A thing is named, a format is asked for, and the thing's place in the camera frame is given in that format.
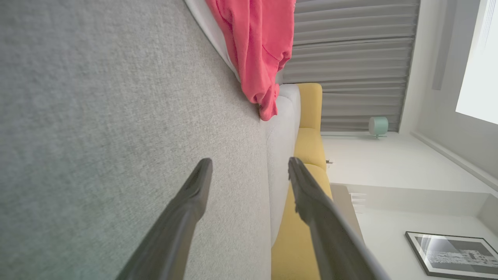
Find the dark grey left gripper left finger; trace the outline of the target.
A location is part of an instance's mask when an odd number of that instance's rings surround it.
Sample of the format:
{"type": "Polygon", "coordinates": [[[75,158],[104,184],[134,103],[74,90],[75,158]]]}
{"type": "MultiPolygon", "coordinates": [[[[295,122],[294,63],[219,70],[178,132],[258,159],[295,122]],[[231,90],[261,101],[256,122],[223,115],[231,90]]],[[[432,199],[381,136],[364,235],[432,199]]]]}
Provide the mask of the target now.
{"type": "Polygon", "coordinates": [[[213,161],[203,158],[117,276],[118,280],[181,280],[197,222],[203,217],[213,161]]]}

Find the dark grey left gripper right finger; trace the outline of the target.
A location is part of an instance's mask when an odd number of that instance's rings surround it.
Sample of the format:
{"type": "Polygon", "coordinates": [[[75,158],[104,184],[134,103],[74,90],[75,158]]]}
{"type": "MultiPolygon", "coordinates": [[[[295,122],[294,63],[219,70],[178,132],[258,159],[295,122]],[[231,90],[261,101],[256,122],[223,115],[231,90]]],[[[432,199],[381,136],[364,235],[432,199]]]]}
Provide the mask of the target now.
{"type": "Polygon", "coordinates": [[[322,280],[388,280],[386,271],[299,158],[289,159],[288,173],[295,210],[309,227],[322,280]]]}

